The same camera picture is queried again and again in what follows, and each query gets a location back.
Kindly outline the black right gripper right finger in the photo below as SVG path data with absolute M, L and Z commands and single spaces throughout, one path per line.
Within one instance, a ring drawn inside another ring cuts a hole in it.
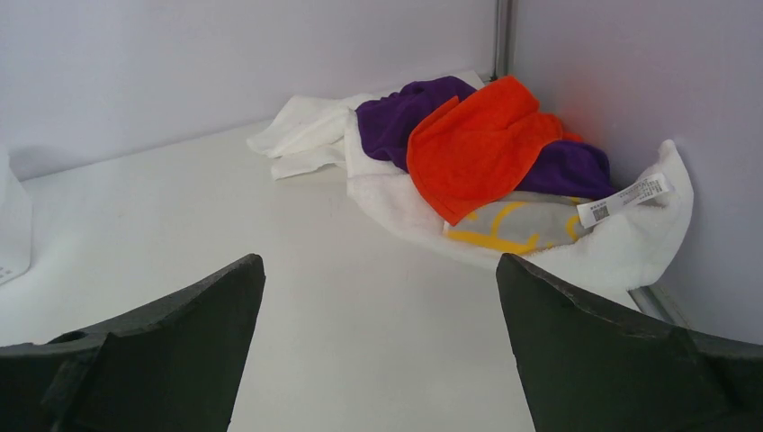
M 496 277 L 536 430 L 761 430 L 761 346 L 654 319 L 520 256 Z

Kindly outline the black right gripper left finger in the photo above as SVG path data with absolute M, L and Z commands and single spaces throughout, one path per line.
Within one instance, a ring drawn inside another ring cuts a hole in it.
M 227 430 L 264 288 L 249 254 L 48 343 L 4 346 L 2 430 Z

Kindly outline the orange towel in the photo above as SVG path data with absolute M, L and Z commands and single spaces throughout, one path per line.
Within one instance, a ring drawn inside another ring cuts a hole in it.
M 408 138 L 407 167 L 421 197 L 455 225 L 513 192 L 544 147 L 575 136 L 505 76 L 429 114 Z

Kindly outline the large white towel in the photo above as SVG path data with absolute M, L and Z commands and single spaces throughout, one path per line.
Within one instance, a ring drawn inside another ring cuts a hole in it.
M 355 113 L 346 120 L 347 194 L 372 220 L 399 239 L 469 265 L 495 268 L 500 254 L 448 239 L 444 220 L 421 198 L 410 176 L 368 157 Z M 543 270 L 605 297 L 655 284 L 676 256 L 692 218 L 694 190 L 675 143 L 660 144 L 658 161 L 636 182 L 637 199 L 616 209 L 592 233 L 568 246 L 526 256 Z

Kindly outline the grey yellow patterned towel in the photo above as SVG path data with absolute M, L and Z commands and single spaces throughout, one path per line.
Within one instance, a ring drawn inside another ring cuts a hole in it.
M 525 255 L 566 246 L 587 236 L 577 206 L 589 199 L 533 192 L 513 192 L 470 212 L 444 236 L 502 253 Z

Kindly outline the white plastic basket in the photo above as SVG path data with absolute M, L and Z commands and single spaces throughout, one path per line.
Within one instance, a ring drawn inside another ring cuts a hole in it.
M 10 168 L 1 147 L 1 284 L 24 274 L 31 265 L 32 202 Z

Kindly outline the small white towel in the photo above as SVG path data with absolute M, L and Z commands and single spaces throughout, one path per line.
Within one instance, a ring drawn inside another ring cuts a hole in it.
M 453 77 L 477 90 L 483 86 L 473 72 Z M 408 170 L 390 161 L 368 157 L 361 146 L 355 109 L 390 94 L 356 94 L 343 99 L 295 95 L 269 126 L 248 138 L 247 145 L 274 160 L 271 176 L 275 180 L 312 173 L 326 165 L 344 168 L 348 177 L 406 174 Z

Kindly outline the purple towel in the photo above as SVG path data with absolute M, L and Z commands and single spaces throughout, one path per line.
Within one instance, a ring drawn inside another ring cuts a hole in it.
M 461 102 L 476 91 L 458 77 L 444 76 L 411 82 L 396 93 L 360 104 L 355 112 L 364 153 L 407 171 L 411 132 L 447 101 L 455 97 Z M 594 201 L 615 193 L 606 153 L 568 131 L 541 150 L 516 189 Z

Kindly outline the aluminium corner post right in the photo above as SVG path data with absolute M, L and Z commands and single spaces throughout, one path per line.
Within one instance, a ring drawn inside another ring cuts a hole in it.
M 511 72 L 515 50 L 516 1 L 496 1 L 493 70 L 491 81 Z

